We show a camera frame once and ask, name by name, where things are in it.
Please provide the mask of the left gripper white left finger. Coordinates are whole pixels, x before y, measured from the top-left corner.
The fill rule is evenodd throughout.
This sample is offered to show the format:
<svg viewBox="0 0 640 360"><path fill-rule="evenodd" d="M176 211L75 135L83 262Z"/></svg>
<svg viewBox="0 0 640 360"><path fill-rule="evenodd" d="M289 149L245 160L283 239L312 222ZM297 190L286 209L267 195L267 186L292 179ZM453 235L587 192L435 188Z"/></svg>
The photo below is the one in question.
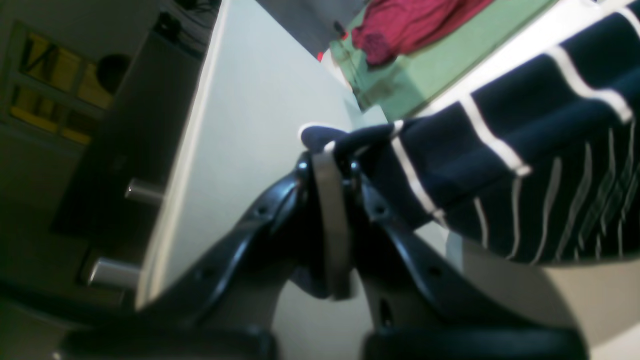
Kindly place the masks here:
<svg viewBox="0 0 640 360"><path fill-rule="evenodd" d="M301 155L139 321L169 330L270 328L281 291L313 243L312 189L311 156Z"/></svg>

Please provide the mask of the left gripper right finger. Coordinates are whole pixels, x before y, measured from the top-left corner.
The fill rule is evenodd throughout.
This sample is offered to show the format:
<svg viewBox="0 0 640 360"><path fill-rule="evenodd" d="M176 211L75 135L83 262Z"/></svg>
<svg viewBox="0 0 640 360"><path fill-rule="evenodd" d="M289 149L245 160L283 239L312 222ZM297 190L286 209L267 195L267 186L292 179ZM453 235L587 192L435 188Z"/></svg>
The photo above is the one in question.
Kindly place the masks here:
<svg viewBox="0 0 640 360"><path fill-rule="evenodd" d="M354 260L375 330L537 328L481 292L416 235L358 162L348 170L358 207Z"/></svg>

